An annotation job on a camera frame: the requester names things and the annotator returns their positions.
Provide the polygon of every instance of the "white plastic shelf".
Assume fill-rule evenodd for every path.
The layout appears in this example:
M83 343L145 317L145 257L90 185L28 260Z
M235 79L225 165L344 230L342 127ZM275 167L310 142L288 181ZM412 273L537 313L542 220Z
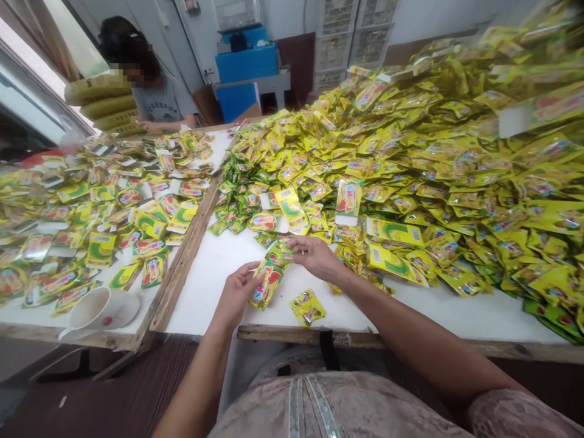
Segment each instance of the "white plastic shelf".
M319 0L318 37L353 32L359 0Z
M312 89L326 91L338 87L345 80L346 69L315 72Z
M393 24L357 29L353 34L349 66L379 67L385 59L385 53L388 51L392 29Z
M356 28L388 25L394 16L397 0L361 0Z
M347 68L353 32L317 38L315 42L315 71Z

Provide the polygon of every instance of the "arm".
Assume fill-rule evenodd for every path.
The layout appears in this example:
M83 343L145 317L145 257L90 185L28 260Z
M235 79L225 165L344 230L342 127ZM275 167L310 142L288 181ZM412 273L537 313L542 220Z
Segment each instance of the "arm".
M243 265L227 277L215 314L195 357L154 432L155 438L206 437L217 421L217 410L231 336L242 321L248 298L263 280L251 269L259 262Z
M492 389L530 394L465 341L345 268L322 240L294 236L288 245L297 253L294 263L339 286L375 325L387 347L440 395L470 404Z
M150 122L142 121L139 122L140 126L144 128L148 134L153 134L162 131L177 132L181 130L181 125L187 125L189 128L196 128L196 119L194 114L187 114L184 116L184 120L179 122Z

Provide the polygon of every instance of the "blue plastic crate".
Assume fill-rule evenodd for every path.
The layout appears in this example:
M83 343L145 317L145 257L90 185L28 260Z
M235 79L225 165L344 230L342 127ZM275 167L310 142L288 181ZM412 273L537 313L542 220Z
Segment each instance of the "blue plastic crate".
M276 45L255 47L215 56L221 83L238 82L278 74Z

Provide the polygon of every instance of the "hand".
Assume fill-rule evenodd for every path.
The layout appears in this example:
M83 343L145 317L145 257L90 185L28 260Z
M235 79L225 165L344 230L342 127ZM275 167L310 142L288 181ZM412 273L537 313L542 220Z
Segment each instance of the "hand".
M265 275L265 272L260 272L254 277L255 272L251 270L259 265L260 262L246 263L227 277L213 316L217 324L233 331L241 323L245 303L262 283Z
M148 134L153 134L155 132L161 131L160 123L150 122L149 120L143 120L142 122L138 122L138 126L141 127Z
M287 260L304 266L321 280L335 283L339 273L343 272L344 266L335 253L317 237L292 236L286 246L295 252L291 257L286 257Z

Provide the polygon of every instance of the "white mug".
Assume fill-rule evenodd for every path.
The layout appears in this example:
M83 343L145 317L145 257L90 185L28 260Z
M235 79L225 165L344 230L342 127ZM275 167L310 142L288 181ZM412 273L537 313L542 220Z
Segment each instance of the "white mug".
M68 327L59 341L84 338L99 330L114 330L132 321L140 310L138 295L108 287L95 288L85 294L71 309Z

